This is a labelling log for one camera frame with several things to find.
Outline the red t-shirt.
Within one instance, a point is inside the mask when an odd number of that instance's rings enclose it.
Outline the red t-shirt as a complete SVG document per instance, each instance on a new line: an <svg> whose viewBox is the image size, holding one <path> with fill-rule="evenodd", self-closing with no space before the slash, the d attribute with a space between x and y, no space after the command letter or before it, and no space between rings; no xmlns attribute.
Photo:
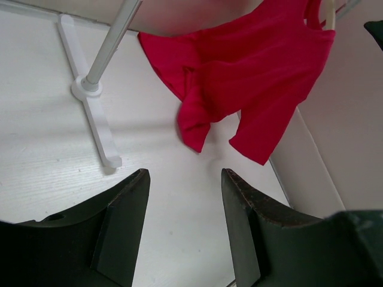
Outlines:
<svg viewBox="0 0 383 287"><path fill-rule="evenodd" d="M268 161L336 35L322 29L320 4L266 0L214 28L176 37L139 33L150 65L181 101L177 124L187 147L201 152L211 124L240 113L231 146L258 164Z"/></svg>

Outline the wooden clothes hanger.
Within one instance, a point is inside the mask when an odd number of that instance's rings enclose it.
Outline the wooden clothes hanger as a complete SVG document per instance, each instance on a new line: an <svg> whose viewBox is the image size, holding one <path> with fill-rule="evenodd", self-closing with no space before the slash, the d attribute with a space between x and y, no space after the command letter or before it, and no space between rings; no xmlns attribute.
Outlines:
<svg viewBox="0 0 383 287"><path fill-rule="evenodd" d="M323 0L320 4L319 18L323 30L335 30L336 21L348 14L359 0Z"/></svg>

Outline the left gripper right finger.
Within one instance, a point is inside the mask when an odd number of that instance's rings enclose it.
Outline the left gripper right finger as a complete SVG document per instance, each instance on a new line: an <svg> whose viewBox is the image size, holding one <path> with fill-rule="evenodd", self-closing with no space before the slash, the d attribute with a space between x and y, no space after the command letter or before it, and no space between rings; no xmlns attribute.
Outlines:
<svg viewBox="0 0 383 287"><path fill-rule="evenodd" d="M321 219L253 188L230 169L221 192L237 286L381 286L382 211Z"/></svg>

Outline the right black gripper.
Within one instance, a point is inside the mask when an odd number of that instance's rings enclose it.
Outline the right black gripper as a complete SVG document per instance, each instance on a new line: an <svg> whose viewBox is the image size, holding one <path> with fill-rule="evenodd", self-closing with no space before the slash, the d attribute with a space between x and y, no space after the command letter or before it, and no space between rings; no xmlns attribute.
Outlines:
<svg viewBox="0 0 383 287"><path fill-rule="evenodd" d="M383 21L368 21L364 28L371 34L381 50L383 50Z"/></svg>

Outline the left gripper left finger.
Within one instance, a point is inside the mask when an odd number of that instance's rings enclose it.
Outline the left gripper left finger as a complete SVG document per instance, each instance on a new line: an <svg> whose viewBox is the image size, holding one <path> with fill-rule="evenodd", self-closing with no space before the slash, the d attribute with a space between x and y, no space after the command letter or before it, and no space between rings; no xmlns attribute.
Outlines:
<svg viewBox="0 0 383 287"><path fill-rule="evenodd" d="M42 221L1 222L1 285L131 286L149 190L139 169Z"/></svg>

